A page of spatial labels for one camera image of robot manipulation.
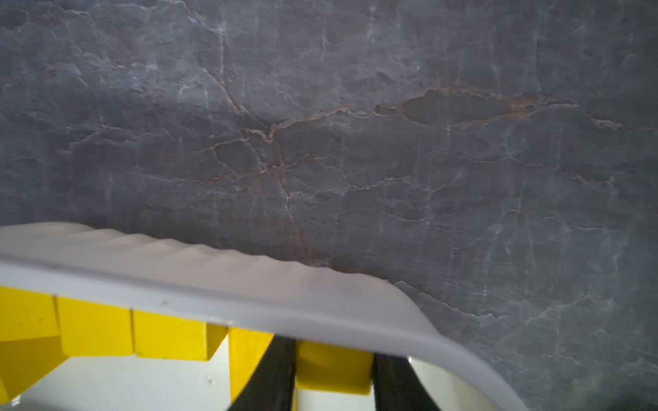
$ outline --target yellow block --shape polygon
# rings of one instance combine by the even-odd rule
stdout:
[[[132,312],[135,353],[144,358],[208,361],[226,327],[147,312]]]
[[[297,388],[370,393],[371,352],[309,341],[297,342]]]
[[[240,328],[228,329],[228,369],[231,377],[231,402],[239,397],[251,374],[261,362],[273,334]]]
[[[51,295],[0,287],[0,341],[59,335]]]
[[[66,355],[133,353],[130,310],[57,297],[57,313]]]
[[[64,360],[59,337],[0,343],[0,404],[10,402]]]

